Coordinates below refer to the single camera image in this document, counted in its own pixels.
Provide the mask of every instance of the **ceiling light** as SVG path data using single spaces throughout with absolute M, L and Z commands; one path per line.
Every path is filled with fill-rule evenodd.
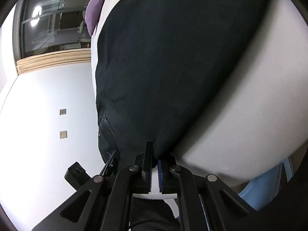
M 32 13 L 32 17 L 37 17 L 40 16 L 42 14 L 42 7 L 41 6 L 36 6 L 33 10 Z M 35 25 L 37 25 L 39 22 L 39 18 L 33 19 L 31 20 L 31 26 L 34 27 Z

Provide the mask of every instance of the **white wall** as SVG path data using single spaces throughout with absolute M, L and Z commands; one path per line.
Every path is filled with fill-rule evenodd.
M 1 32 L 2 32 L 2 27 L 0 28 L 0 57 L 2 56 Z M 7 83 L 7 75 L 6 75 L 5 70 L 4 70 L 2 58 L 0 58 L 0 93 L 1 93 L 3 87 L 6 83 Z
M 0 113 L 5 99 L 17 78 L 13 54 L 13 19 L 15 8 L 16 6 L 12 8 L 0 29 Z
M 64 175 L 76 161 L 90 176 L 104 165 L 90 63 L 19 75 L 0 114 L 0 202 L 19 231 L 75 192 Z

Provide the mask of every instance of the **glass window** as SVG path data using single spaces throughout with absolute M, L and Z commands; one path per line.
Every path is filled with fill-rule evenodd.
M 53 51 L 89 48 L 84 21 L 90 0 L 25 0 L 21 16 L 23 58 Z

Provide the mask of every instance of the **purple pillow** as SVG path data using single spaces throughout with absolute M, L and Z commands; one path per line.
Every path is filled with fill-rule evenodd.
M 90 0 L 84 20 L 86 21 L 90 36 L 93 35 L 94 29 L 100 19 L 100 13 L 105 0 Z

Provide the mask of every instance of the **wall socket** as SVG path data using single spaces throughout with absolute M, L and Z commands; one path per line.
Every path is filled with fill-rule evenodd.
M 67 131 L 60 131 L 60 139 L 67 138 Z
M 60 109 L 60 115 L 66 115 L 66 109 Z

